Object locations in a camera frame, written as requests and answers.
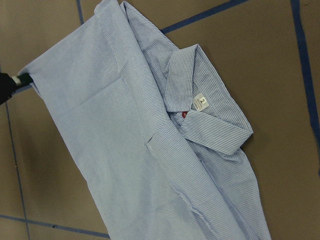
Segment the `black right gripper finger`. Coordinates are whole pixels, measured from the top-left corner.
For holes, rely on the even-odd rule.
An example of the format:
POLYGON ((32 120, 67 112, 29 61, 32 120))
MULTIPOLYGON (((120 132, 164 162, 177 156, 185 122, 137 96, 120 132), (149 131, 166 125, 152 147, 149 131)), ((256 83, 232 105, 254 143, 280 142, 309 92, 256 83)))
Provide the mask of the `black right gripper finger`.
POLYGON ((16 88, 23 88, 34 82, 29 73, 23 73, 18 76, 12 76, 11 78, 14 81, 16 88))

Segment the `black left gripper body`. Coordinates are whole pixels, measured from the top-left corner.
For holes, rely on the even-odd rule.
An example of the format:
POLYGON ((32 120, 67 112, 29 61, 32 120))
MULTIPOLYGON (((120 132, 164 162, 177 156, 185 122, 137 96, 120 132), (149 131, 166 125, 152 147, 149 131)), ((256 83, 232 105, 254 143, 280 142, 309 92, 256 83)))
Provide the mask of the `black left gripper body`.
POLYGON ((8 101, 16 92, 17 84, 7 73, 0 74, 0 105, 8 101))

